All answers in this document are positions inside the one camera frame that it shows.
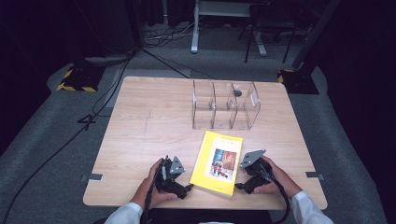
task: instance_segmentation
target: clear acrylic organizer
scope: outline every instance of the clear acrylic organizer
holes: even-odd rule
[[[193,129],[250,130],[260,108],[253,82],[193,81]]]

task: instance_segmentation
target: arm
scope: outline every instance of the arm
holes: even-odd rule
[[[145,207],[147,193],[161,162],[162,159],[159,159],[156,163],[154,163],[154,165],[149,170],[148,177],[142,181],[131,201],[121,206],[113,214],[111,214],[111,216],[107,219],[106,224],[138,224],[140,222],[140,217],[142,216],[143,208]],[[159,192],[157,188],[154,188],[152,191],[149,209],[153,208],[158,203],[174,200],[176,198],[177,195],[174,193]]]
[[[286,194],[291,199],[291,208],[293,209],[294,218],[297,223],[332,223],[320,209],[315,205],[311,198],[298,186],[285,171],[276,166],[269,158],[262,156],[262,159],[268,162],[273,170],[276,180],[283,186]],[[255,193],[274,193],[280,195],[279,188],[274,182],[259,186],[254,189]]]

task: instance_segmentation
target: white sleeve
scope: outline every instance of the white sleeve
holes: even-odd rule
[[[136,203],[127,203],[106,220],[105,224],[139,224],[143,209]]]
[[[299,224],[333,224],[332,220],[326,217],[312,199],[301,191],[291,199],[294,218]]]

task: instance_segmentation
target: book cover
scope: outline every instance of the book cover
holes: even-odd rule
[[[233,196],[242,140],[206,131],[190,183]]]

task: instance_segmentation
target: wooden table top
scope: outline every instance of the wooden table top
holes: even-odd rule
[[[192,79],[126,77],[100,147],[83,201],[87,205],[120,206],[128,203],[147,177],[149,168],[166,155],[177,156],[186,172],[177,178],[189,185],[205,130],[192,128]],[[304,189],[320,209],[327,201],[306,148],[289,96],[282,84],[254,82],[261,110],[251,130],[215,130],[243,137],[242,154],[265,148],[264,154]],[[239,168],[236,183],[249,176]],[[285,209],[281,196],[246,194],[235,189],[233,197],[194,186],[184,200],[159,204],[168,208]]]

